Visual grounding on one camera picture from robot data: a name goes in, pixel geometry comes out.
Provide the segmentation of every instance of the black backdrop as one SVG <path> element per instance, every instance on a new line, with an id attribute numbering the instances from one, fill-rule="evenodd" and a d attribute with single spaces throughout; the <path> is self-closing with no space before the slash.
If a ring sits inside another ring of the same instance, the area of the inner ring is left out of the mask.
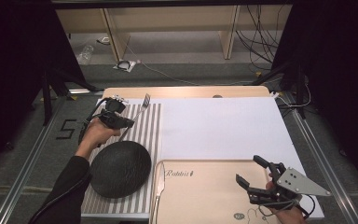
<path id="1" fill-rule="evenodd" d="M 55 10 L 0 0 L 0 152 L 30 111 L 43 75 L 60 95 L 67 93 L 51 68 L 84 80 Z"/>
<path id="2" fill-rule="evenodd" d="M 297 2 L 273 68 L 296 61 L 283 71 L 281 87 L 290 89 L 301 66 L 314 103 L 358 170 L 358 1 Z"/>

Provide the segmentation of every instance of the human hand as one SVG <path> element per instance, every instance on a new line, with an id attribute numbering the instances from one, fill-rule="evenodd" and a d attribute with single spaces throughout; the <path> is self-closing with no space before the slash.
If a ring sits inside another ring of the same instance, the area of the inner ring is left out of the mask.
<path id="1" fill-rule="evenodd" d="M 272 189 L 274 187 L 274 184 L 272 181 L 269 181 L 266 184 L 266 189 Z M 268 208 L 271 213 L 275 214 L 277 218 L 280 220 L 282 224 L 305 224 L 307 223 L 302 215 L 302 212 L 296 208 L 292 207 L 289 210 L 277 210 L 275 208 Z"/>
<path id="2" fill-rule="evenodd" d="M 120 130 L 110 129 L 100 119 L 93 119 L 77 148 L 76 155 L 88 160 L 91 151 L 98 145 L 105 144 L 111 136 L 120 136 Z"/>

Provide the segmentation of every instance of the black bowl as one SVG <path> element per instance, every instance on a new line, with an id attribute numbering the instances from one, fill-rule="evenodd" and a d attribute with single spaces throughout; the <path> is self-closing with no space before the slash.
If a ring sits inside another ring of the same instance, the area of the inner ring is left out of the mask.
<path id="1" fill-rule="evenodd" d="M 133 194 L 147 180 L 152 161 L 147 150 L 132 141 L 115 142 L 98 153 L 91 164 L 91 185 L 106 198 Z"/>

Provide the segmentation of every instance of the wrist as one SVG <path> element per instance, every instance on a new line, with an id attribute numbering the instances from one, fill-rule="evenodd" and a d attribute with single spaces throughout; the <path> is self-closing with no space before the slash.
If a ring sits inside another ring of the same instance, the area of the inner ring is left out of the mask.
<path id="1" fill-rule="evenodd" d="M 83 157 L 85 158 L 86 160 L 89 159 L 90 155 L 91 155 L 91 152 L 92 150 L 96 148 L 95 144 L 92 144 L 91 142 L 89 141 L 85 141 L 83 140 L 80 145 L 78 146 L 77 148 L 77 151 L 76 151 L 76 156 L 80 156 L 80 157 Z"/>

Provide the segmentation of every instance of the gray floor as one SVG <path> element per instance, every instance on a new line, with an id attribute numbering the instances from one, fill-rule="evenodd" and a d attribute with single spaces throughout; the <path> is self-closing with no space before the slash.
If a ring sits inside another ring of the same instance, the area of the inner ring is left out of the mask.
<path id="1" fill-rule="evenodd" d="M 105 34 L 72 35 L 70 40 L 74 54 L 90 44 L 94 47 L 90 65 L 81 66 L 86 80 L 98 87 L 125 87 L 125 86 L 185 86 L 191 83 L 200 85 L 229 84 L 242 85 L 255 79 L 255 72 L 264 70 L 256 69 L 249 62 L 257 59 L 250 57 L 249 51 L 235 39 L 232 58 L 223 59 L 218 35 L 215 32 L 196 33 L 143 33 L 131 35 L 125 60 L 142 61 L 136 64 L 131 73 L 123 73 L 113 69 L 113 55 L 110 46 L 96 43 L 98 38 Z M 261 60 L 260 66 L 269 67 L 269 64 Z M 267 84 L 271 90 L 278 89 L 279 79 Z M 68 84 L 70 89 L 79 88 L 77 85 Z M 32 213 L 40 206 L 46 195 L 52 188 L 55 178 L 66 164 L 67 158 L 74 153 L 76 138 L 72 141 L 59 141 L 60 128 L 66 119 L 76 119 L 68 128 L 76 131 L 78 136 L 79 121 L 84 119 L 90 108 L 95 105 L 98 95 L 81 95 L 74 99 L 58 99 L 53 101 L 54 108 L 61 107 L 56 118 L 56 124 L 48 133 L 46 144 L 39 155 L 39 159 L 31 172 L 26 187 L 12 211 L 8 223 L 25 223 Z M 292 100 L 291 92 L 286 92 L 284 99 Z M 3 151 L 0 155 L 0 205 L 5 199 L 10 186 L 16 181 L 34 143 L 42 130 L 43 103 L 41 96 L 36 96 L 34 111 L 30 111 L 23 125 L 13 137 L 15 148 Z M 307 123 L 312 130 L 315 139 L 321 146 L 329 164 L 334 167 L 335 175 L 345 192 L 350 196 L 351 204 L 358 212 L 358 173 L 353 165 L 339 151 L 339 143 L 324 117 L 312 106 L 306 107 Z M 299 158 L 304 166 L 307 176 L 326 188 L 330 188 L 329 181 L 318 166 L 318 162 L 311 153 L 310 143 L 303 134 L 296 111 L 291 111 L 283 118 L 288 132 L 295 145 Z M 310 220 L 310 223 L 351 223 L 342 212 L 339 199 L 336 197 L 318 198 L 325 214 L 323 220 Z M 90 220 L 84 219 L 82 223 L 115 223 L 117 220 Z"/>

